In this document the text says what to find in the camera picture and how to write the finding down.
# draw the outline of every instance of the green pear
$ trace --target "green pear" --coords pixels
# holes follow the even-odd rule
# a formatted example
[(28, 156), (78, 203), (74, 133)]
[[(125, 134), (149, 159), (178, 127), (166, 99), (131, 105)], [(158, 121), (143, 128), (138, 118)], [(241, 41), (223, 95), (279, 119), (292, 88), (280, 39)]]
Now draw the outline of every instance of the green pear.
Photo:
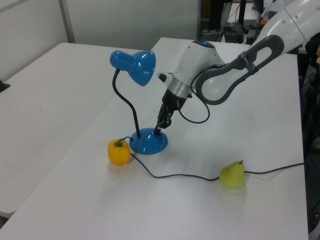
[(246, 179), (243, 161), (235, 161), (229, 166), (224, 167), (220, 172), (219, 178), (223, 185), (229, 189), (240, 188)]

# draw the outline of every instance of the white table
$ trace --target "white table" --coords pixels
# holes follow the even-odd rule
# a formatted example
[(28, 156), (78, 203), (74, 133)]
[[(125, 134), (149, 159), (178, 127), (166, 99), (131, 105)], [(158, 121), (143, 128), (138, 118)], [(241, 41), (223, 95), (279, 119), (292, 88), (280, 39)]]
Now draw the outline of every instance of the white table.
[[(231, 9), (230, 9), (230, 13), (229, 13), (228, 22), (233, 23), (235, 21), (235, 17), (236, 17), (236, 22), (238, 21), (239, 12), (240, 12), (239, 5), (240, 5), (240, 3), (232, 3)], [(258, 19), (258, 15), (259, 15), (258, 11), (252, 10), (252, 2), (245, 4), (245, 12), (244, 12), (244, 18), (243, 19), (245, 19), (245, 20), (257, 20)]]
[[(62, 43), (6, 81), (0, 216), (18, 209), (114, 95), (108, 63), (115, 49)], [(119, 77), (119, 84), (127, 79)]]
[[(155, 71), (173, 71), (189, 43), (161, 38), (153, 48)], [(248, 48), (214, 45), (226, 62)], [(211, 106), (212, 117), (204, 124), (175, 113), (164, 131), (167, 148), (137, 156), (158, 176), (207, 178), (239, 160), (248, 171), (302, 162), (296, 66), (294, 55), (274, 60), (237, 86), (226, 102)], [(136, 107), (140, 127), (154, 127), (163, 83), (155, 76), (145, 87), (127, 80), (119, 90)], [(206, 116), (195, 97), (182, 112), (195, 121)], [(108, 161), (108, 142), (133, 133), (132, 119), (129, 107), (114, 95), (0, 230), (0, 239), (308, 239), (303, 166), (247, 175), (238, 190), (219, 180), (154, 179), (135, 160), (120, 167)]]

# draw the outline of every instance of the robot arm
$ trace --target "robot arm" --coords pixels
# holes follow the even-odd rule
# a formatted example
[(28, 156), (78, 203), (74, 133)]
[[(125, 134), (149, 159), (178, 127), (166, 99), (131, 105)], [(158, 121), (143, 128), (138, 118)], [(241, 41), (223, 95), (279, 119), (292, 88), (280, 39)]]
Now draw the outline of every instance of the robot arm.
[[(223, 67), (204, 71), (196, 80), (198, 97), (209, 105), (223, 103), (233, 89), (278, 56), (287, 53), (320, 32), (320, 0), (296, 0), (278, 12), (263, 27), (254, 44)], [(183, 53), (173, 73), (160, 72), (167, 91), (162, 98), (155, 134), (171, 124), (171, 116), (191, 98), (191, 81), (210, 65), (224, 62), (208, 42), (194, 41)]]
[(199, 76), (195, 89), (209, 105), (223, 103), (233, 89), (278, 56), (320, 32), (320, 0), (296, 0), (278, 12), (255, 43), (234, 61)]

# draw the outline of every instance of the blue desk lamp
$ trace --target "blue desk lamp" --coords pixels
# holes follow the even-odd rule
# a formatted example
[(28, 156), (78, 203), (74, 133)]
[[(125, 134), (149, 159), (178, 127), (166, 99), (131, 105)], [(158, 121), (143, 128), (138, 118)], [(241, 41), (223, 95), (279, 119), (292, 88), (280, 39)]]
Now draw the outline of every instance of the blue desk lamp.
[(155, 53), (153, 51), (139, 51), (131, 55), (116, 50), (110, 55), (110, 63), (116, 68), (112, 81), (113, 89), (131, 107), (133, 113), (136, 132), (132, 134), (129, 141), (131, 149), (139, 154), (155, 154), (160, 152), (168, 144), (167, 136), (163, 132), (155, 134), (153, 128), (143, 128), (140, 130), (134, 106), (119, 93), (116, 87), (116, 78), (120, 70), (128, 72), (132, 80), (140, 86), (147, 85), (155, 71)]

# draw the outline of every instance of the yellow bell pepper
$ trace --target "yellow bell pepper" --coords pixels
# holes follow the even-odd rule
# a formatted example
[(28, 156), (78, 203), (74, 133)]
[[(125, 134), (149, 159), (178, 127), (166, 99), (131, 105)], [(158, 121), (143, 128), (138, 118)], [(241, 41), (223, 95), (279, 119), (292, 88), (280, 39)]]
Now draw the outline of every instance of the yellow bell pepper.
[(112, 140), (108, 144), (108, 157), (114, 165), (120, 166), (130, 161), (130, 148), (123, 139)]

